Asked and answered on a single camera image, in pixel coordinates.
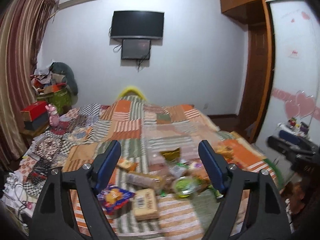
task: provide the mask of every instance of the small black monitor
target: small black monitor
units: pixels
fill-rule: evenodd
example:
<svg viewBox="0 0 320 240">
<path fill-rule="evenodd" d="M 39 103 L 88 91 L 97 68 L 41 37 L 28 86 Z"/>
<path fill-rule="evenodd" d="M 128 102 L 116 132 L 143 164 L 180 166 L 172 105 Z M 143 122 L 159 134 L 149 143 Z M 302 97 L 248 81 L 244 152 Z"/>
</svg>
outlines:
<svg viewBox="0 0 320 240">
<path fill-rule="evenodd" d="M 150 59 L 151 40 L 123 39 L 121 59 Z"/>
<path fill-rule="evenodd" d="M 113 39 L 162 39 L 164 13 L 149 11 L 115 11 L 112 18 Z"/>
</svg>

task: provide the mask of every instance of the pink bear figurine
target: pink bear figurine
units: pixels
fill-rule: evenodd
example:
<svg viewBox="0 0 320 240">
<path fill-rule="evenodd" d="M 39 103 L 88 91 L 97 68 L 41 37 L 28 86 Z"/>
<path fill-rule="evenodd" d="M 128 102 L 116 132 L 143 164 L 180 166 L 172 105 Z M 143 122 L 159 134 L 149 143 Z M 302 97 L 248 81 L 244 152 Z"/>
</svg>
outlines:
<svg viewBox="0 0 320 240">
<path fill-rule="evenodd" d="M 59 114 L 55 105 L 49 104 L 45 106 L 49 114 L 49 124 L 53 127 L 58 126 L 59 124 Z"/>
</svg>

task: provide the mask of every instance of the bed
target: bed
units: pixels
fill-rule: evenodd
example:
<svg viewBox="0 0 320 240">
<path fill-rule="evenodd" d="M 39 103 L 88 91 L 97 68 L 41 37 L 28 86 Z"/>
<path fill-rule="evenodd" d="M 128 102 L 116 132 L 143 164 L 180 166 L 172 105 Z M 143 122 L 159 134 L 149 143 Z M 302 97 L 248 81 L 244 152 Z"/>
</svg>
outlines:
<svg viewBox="0 0 320 240">
<path fill-rule="evenodd" d="M 48 128 L 35 138 L 28 154 L 33 153 L 40 159 L 36 161 L 26 155 L 18 173 L 23 177 L 28 195 L 36 199 L 45 180 L 32 177 L 33 170 L 60 166 L 63 166 L 63 171 L 76 170 L 84 163 L 92 163 L 112 140 L 121 143 L 123 157 L 138 163 L 136 171 L 149 173 L 158 171 L 164 165 L 163 159 L 151 157 L 162 150 L 180 147 L 182 158 L 199 159 L 197 145 L 203 139 L 211 144 L 219 141 L 233 147 L 233 163 L 253 172 L 267 169 L 274 182 L 281 184 L 280 175 L 263 154 L 237 133 L 220 131 L 193 106 L 157 106 L 137 96 L 125 96 L 111 106 L 91 104 L 70 110 L 60 117 L 58 128 Z M 116 168 L 110 183 L 132 192 L 140 189 L 126 183 L 125 176 L 125 171 Z M 219 206 L 210 190 L 194 198 L 178 199 L 174 194 L 157 198 L 160 210 L 158 220 L 137 222 L 131 205 L 123 207 L 113 216 L 105 212 L 120 239 L 201 239 Z M 244 191 L 234 230 L 243 220 L 247 198 L 248 192 Z M 75 190 L 71 191 L 71 199 L 80 232 L 90 235 Z"/>
</svg>

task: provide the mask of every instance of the wooden door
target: wooden door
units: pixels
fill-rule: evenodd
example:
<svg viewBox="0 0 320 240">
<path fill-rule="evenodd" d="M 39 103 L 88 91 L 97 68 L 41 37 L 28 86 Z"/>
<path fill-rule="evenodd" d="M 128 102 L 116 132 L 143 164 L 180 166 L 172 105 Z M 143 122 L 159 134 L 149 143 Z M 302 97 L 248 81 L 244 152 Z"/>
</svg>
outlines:
<svg viewBox="0 0 320 240">
<path fill-rule="evenodd" d="M 248 129 L 258 117 L 267 76 L 268 44 L 265 23 L 249 25 L 249 58 L 239 128 Z"/>
</svg>

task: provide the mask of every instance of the curtain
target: curtain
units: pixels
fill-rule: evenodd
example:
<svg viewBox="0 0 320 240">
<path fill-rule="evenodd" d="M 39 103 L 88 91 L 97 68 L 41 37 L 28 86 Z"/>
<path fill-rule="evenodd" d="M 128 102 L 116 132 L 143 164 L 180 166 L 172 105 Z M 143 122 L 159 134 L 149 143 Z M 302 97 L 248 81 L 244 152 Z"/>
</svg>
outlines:
<svg viewBox="0 0 320 240">
<path fill-rule="evenodd" d="M 19 133 L 24 127 L 20 111 L 36 101 L 30 75 L 54 4 L 55 0 L 14 0 L 0 20 L 2 165 L 27 150 Z"/>
</svg>

